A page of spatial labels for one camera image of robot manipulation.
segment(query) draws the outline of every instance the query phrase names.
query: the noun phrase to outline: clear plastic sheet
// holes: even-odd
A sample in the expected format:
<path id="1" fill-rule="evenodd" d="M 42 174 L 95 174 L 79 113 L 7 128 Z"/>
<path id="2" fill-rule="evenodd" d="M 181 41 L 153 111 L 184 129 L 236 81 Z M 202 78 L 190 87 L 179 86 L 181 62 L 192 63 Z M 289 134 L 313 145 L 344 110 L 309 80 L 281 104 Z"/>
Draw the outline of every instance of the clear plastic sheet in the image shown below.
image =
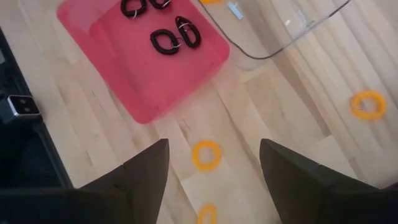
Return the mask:
<path id="1" fill-rule="evenodd" d="M 266 58 L 327 20 L 347 2 L 349 1 L 225 0 L 203 1 L 202 4 L 225 34 L 243 51 L 253 57 Z"/>

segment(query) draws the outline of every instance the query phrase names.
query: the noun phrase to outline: pink plastic bin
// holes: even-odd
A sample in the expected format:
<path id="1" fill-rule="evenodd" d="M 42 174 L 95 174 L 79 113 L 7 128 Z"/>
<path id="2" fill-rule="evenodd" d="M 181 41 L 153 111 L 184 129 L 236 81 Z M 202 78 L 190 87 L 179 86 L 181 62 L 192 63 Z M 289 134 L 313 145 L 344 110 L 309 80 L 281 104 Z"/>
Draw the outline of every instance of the pink plastic bin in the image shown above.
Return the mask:
<path id="1" fill-rule="evenodd" d="M 147 11 L 128 19 L 119 0 L 66 0 L 58 19 L 139 123 L 158 118 L 212 77 L 228 59 L 229 45 L 189 0 L 172 0 L 164 10 L 148 2 Z M 198 27 L 201 46 L 184 43 L 175 55 L 153 48 L 150 34 L 168 29 L 180 37 L 175 18 Z"/>

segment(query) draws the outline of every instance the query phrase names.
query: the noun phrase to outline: wooden floor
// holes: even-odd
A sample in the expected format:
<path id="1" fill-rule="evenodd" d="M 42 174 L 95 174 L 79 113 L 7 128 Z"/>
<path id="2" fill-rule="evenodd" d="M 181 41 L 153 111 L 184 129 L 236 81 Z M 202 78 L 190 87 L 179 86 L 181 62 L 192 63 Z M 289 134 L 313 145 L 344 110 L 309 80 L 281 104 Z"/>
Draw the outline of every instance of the wooden floor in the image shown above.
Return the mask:
<path id="1" fill-rule="evenodd" d="M 161 224 L 195 223 L 206 203 L 218 207 L 218 223 L 279 223 L 259 167 L 262 138 L 376 187 L 398 182 L 398 1 L 353 0 L 270 60 L 253 62 L 232 48 L 212 81 L 149 125 L 129 116 L 59 23 L 61 1 L 1 0 L 0 26 L 75 187 L 159 138 L 169 138 L 171 153 Z M 292 39 L 297 27 L 281 24 L 293 0 L 238 2 L 248 26 L 227 27 L 236 19 L 225 6 L 209 7 L 253 54 Z M 338 1 L 297 2 L 321 18 Z M 239 31 L 248 27 L 252 34 Z M 350 111 L 351 97 L 368 89 L 387 100 L 379 121 L 357 119 Z M 213 172 L 196 170 L 191 160 L 202 139 L 222 147 Z"/>

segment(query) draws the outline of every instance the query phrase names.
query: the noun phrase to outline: black hair tie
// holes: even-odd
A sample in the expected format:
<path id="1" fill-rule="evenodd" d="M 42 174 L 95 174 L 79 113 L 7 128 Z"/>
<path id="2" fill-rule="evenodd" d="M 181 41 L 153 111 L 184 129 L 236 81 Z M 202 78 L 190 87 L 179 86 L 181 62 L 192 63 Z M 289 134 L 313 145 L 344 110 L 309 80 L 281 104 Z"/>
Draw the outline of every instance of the black hair tie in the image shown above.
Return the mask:
<path id="1" fill-rule="evenodd" d="M 159 35 L 166 35 L 170 38 L 171 43 L 173 47 L 171 49 L 165 49 L 160 46 L 160 44 L 157 41 L 157 36 Z M 155 49 L 164 55 L 173 55 L 178 52 L 178 48 L 180 47 L 180 44 L 178 43 L 177 38 L 174 36 L 174 34 L 167 30 L 167 29 L 159 29 L 153 33 L 150 34 L 150 41 L 152 42 L 152 45 L 155 47 Z"/>
<path id="2" fill-rule="evenodd" d="M 153 5 L 155 9 L 165 9 L 170 5 L 171 0 L 164 0 L 164 2 L 161 4 L 157 3 L 156 0 L 149 0 L 149 2 Z"/>
<path id="3" fill-rule="evenodd" d="M 146 0 L 139 0 L 141 2 L 141 7 L 136 10 L 128 11 L 127 10 L 127 3 L 132 0 L 122 0 L 120 4 L 120 8 L 122 10 L 123 15 L 127 17 L 132 17 L 133 19 L 136 18 L 137 16 L 141 15 L 147 10 L 147 2 Z"/>
<path id="4" fill-rule="evenodd" d="M 191 21 L 189 21 L 187 18 L 182 17 L 182 16 L 177 16 L 175 18 L 175 23 L 178 27 L 178 31 L 180 31 L 180 34 L 181 34 L 182 38 L 184 39 L 185 43 L 187 44 L 187 46 L 190 48 L 193 48 L 193 49 L 199 47 L 199 45 L 201 43 L 201 36 L 200 36 L 198 28 L 195 25 L 193 25 Z M 189 27 L 189 29 L 195 35 L 194 42 L 192 42 L 189 39 L 187 30 L 185 30 L 185 26 Z"/>

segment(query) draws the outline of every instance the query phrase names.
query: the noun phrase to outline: orange hair tie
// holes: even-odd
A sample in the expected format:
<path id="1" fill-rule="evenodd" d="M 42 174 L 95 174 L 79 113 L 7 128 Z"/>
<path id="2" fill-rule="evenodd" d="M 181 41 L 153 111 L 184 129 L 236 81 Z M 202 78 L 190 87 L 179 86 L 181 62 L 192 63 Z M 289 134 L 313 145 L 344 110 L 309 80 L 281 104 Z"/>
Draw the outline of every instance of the orange hair tie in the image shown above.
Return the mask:
<path id="1" fill-rule="evenodd" d="M 376 111 L 373 113 L 367 113 L 361 109 L 361 102 L 363 99 L 370 98 L 376 102 Z M 351 102 L 351 110 L 355 116 L 361 119 L 374 120 L 380 119 L 384 116 L 387 110 L 387 103 L 383 96 L 376 91 L 365 91 L 363 93 L 356 94 Z"/>
<path id="2" fill-rule="evenodd" d="M 199 160 L 199 152 L 204 147 L 209 147 L 215 154 L 215 159 L 209 163 L 202 163 Z M 202 171 L 211 171 L 215 169 L 221 161 L 221 148 L 217 143 L 211 140 L 203 140 L 195 145 L 192 151 L 192 159 L 195 166 Z"/>
<path id="3" fill-rule="evenodd" d="M 217 207 L 209 204 L 200 209 L 197 224 L 203 224 L 207 213 L 210 213 L 210 224 L 217 223 Z"/>

